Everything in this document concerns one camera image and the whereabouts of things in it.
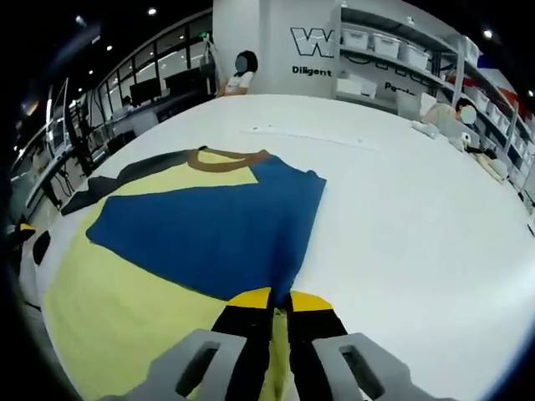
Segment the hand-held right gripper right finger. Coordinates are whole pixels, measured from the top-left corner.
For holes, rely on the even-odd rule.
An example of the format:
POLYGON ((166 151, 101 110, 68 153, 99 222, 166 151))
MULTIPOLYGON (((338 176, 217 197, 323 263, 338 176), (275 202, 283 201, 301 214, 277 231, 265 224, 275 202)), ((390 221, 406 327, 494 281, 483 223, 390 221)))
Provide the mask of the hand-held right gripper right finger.
POLYGON ((350 333, 323 298, 286 299, 290 368, 302 400, 417 400, 408 366, 362 333, 350 333))

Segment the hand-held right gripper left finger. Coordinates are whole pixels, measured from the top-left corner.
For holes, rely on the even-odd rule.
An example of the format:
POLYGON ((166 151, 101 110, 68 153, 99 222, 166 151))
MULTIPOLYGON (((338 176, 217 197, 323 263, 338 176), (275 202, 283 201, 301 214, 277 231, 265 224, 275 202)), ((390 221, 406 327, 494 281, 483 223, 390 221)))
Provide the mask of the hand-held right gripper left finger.
POLYGON ((197 329, 150 364, 126 400, 258 400, 273 330, 271 289, 231 299, 212 329, 197 329))

